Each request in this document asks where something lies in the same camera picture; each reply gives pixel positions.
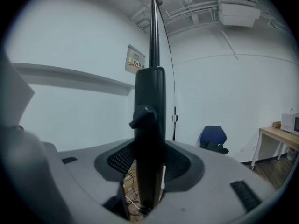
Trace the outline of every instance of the air conditioner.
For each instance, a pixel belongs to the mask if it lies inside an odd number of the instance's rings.
[[[223,25],[253,27],[261,11],[257,0],[217,0],[219,20]]]

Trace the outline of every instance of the cable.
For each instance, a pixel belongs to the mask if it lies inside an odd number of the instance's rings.
[[[273,24],[272,21],[270,21],[270,20],[269,20],[269,22],[268,22],[268,27],[270,27],[270,28],[274,28],[275,30],[280,31],[280,32],[283,33],[283,34],[292,37],[291,34],[289,34],[289,33],[285,32],[284,30],[282,30],[282,29],[277,28],[276,26],[274,26],[274,24]]]
[[[215,26],[216,26],[216,28],[218,29],[218,31],[220,31],[220,32],[225,36],[227,42],[228,42],[229,45],[230,45],[230,48],[233,50],[233,53],[234,53],[236,59],[239,60],[238,55],[237,55],[237,53],[235,52],[235,49],[234,49],[234,47],[233,47],[233,44],[230,42],[228,36],[225,34],[225,32],[224,32],[219,26],[217,26],[216,24],[215,24]]]
[[[213,13],[214,13],[215,21],[216,21],[216,15],[215,15],[215,8],[214,7],[213,7]]]
[[[137,209],[140,209],[139,207],[137,207],[136,205],[135,205],[135,203],[130,199],[130,198],[128,198],[127,196],[125,196],[127,199],[129,199],[129,201],[137,208]]]
[[[129,173],[130,175],[133,175],[133,172],[132,172],[132,170],[131,170],[130,168],[129,168],[128,173]]]
[[[127,203],[127,205],[128,205],[128,208],[129,208],[129,205],[131,205],[131,204],[134,204],[134,203],[139,203],[139,204],[141,204],[141,202],[140,201],[132,201],[132,202],[129,202],[129,203]],[[132,213],[130,213],[129,212],[129,214],[131,215],[131,216],[141,216],[142,215],[142,213],[138,213],[138,214],[132,214]]]
[[[128,180],[125,180],[125,182],[126,182],[126,181],[130,181],[131,179],[132,179],[132,178],[130,178],[130,179],[128,179]]]
[[[211,14],[212,22],[214,22],[213,15],[212,15],[212,10],[209,9],[209,12],[210,12],[210,14]]]
[[[133,189],[133,192],[135,193],[135,195],[136,195],[136,198],[135,199],[133,199],[132,201],[135,201],[135,200],[137,200],[137,198],[138,198],[138,195],[137,195],[137,193],[135,192],[135,190],[134,190],[134,181],[135,181],[135,179],[134,179],[134,177],[129,173],[129,175],[132,177],[132,179],[133,179],[133,184],[132,184],[132,189]]]
[[[164,20],[163,20],[161,11],[160,11],[160,7],[158,6],[158,8],[159,8],[160,16],[161,16],[161,18],[162,18],[161,20],[162,20],[162,22],[163,22],[164,29],[165,29],[165,31],[166,31],[166,26],[165,26],[165,23],[164,23]],[[169,53],[170,53],[171,64],[172,64],[173,89],[174,89],[174,109],[176,109],[176,82],[175,82],[175,79],[174,79],[173,61],[172,61],[171,49],[170,49],[170,44],[169,44],[169,40],[168,40],[167,32],[166,32],[166,38],[167,38],[167,42],[168,42]],[[172,140],[173,140],[173,141],[175,140],[175,136],[176,136],[176,123],[174,123],[174,125],[173,125],[173,136],[172,136]]]

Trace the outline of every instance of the wooden floor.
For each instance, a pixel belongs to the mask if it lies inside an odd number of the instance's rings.
[[[137,199],[135,201],[139,201],[138,189],[135,190],[135,192],[137,194]],[[130,198],[131,200],[136,198],[136,195],[134,192],[127,193],[126,196],[128,198]],[[134,203],[137,207],[140,207],[139,203],[136,203],[136,202],[134,202]],[[143,215],[141,215],[141,213],[138,212],[138,209],[133,204],[130,204],[128,206],[128,209],[129,209],[129,213],[130,213],[130,222],[138,223],[138,224],[141,223],[143,220]]]
[[[293,165],[294,161],[289,161],[286,156],[283,156],[280,160],[274,159],[271,161],[257,163],[255,165],[254,172],[272,184],[272,186],[277,190],[284,184]]]

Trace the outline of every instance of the white microwave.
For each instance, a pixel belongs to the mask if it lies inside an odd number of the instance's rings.
[[[280,129],[299,136],[299,113],[282,114]]]

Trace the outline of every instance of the table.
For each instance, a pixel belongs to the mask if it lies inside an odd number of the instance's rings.
[[[252,159],[252,162],[251,162],[251,170],[254,169],[255,162],[258,158],[258,154],[260,152],[261,145],[262,145],[263,135],[267,135],[267,136],[269,136],[269,137],[271,137],[271,138],[273,138],[273,139],[280,142],[277,160],[280,159],[283,144],[286,144],[287,146],[299,151],[299,136],[297,136],[295,134],[288,133],[288,132],[283,131],[281,129],[276,129],[274,127],[260,128],[259,133],[260,134],[259,134],[259,137],[258,137],[256,151],[254,153],[254,156],[253,156],[253,159]]]

